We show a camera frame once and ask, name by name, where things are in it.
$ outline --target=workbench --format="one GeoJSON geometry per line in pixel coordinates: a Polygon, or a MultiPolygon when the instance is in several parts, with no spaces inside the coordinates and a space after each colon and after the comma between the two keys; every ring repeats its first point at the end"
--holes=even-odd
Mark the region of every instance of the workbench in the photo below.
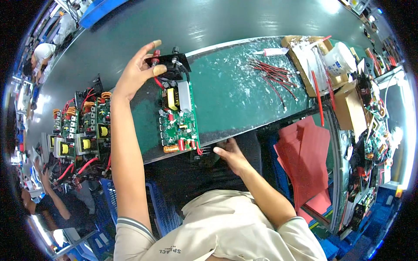
{"type": "MultiPolygon", "coordinates": [[[[263,48],[281,47],[282,37],[250,38],[223,43],[187,53],[192,72],[196,119],[201,147],[259,128],[269,123],[290,121],[318,113],[318,107],[309,98],[299,75],[292,77],[297,88],[291,91],[296,101],[283,87],[278,86],[287,110],[271,87],[249,67],[247,59],[263,48]]],[[[296,68],[289,56],[257,56],[263,62],[284,67],[290,72],[296,68]]],[[[131,101],[131,110],[137,139],[144,163],[150,163],[177,153],[166,154],[162,150],[158,129],[160,109],[157,99],[159,87],[147,81],[131,101]]],[[[328,220],[317,213],[305,210],[333,233],[338,233],[347,201],[349,163],[343,154],[349,146],[343,140],[345,131],[339,130],[338,122],[330,106],[324,106],[324,117],[331,133],[334,158],[333,216],[328,220]]]]}

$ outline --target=black pants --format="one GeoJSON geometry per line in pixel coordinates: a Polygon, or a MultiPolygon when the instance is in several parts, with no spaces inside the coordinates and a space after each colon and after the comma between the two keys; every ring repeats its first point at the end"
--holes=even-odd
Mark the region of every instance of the black pants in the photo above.
{"type": "MultiPolygon", "coordinates": [[[[235,139],[248,162],[262,174],[261,151],[256,132],[246,132],[235,139]]],[[[248,191],[241,178],[222,159],[210,168],[196,167],[190,163],[189,152],[147,164],[145,172],[147,178],[157,182],[166,200],[180,210],[192,199],[211,190],[248,191]]]]}

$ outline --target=glue tube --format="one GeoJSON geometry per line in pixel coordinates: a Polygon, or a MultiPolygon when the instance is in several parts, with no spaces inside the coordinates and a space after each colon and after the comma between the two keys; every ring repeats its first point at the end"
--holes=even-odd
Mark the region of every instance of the glue tube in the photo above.
{"type": "Polygon", "coordinates": [[[253,54],[263,54],[264,56],[273,56],[273,55],[282,55],[282,54],[287,54],[287,52],[289,51],[289,49],[287,48],[266,48],[263,49],[262,51],[259,52],[255,52],[253,54]]]}

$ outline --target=white shirt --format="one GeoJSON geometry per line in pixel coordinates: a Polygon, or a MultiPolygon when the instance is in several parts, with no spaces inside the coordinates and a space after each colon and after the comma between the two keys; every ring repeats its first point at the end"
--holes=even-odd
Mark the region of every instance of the white shirt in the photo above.
{"type": "Polygon", "coordinates": [[[326,260],[302,217],[275,231],[249,192],[209,191],[182,211],[183,224],[158,241],[140,222],[119,217],[114,260],[326,260]]]}
{"type": "Polygon", "coordinates": [[[56,46],[50,43],[41,43],[33,51],[36,63],[41,63],[44,59],[49,58],[54,54],[56,46]]]}

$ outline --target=red terminal post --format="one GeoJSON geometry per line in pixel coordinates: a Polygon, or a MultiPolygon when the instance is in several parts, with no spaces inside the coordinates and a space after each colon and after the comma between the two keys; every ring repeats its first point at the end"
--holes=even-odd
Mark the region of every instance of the red terminal post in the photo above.
{"type": "Polygon", "coordinates": [[[153,64],[153,66],[156,66],[160,62],[160,59],[157,58],[159,56],[160,56],[160,50],[155,50],[153,54],[153,58],[151,59],[151,63],[153,64]]]}
{"type": "Polygon", "coordinates": [[[185,148],[184,148],[184,140],[183,140],[183,139],[179,139],[179,140],[177,141],[177,144],[178,144],[178,149],[179,149],[180,151],[184,151],[184,150],[185,150],[185,148]]]}

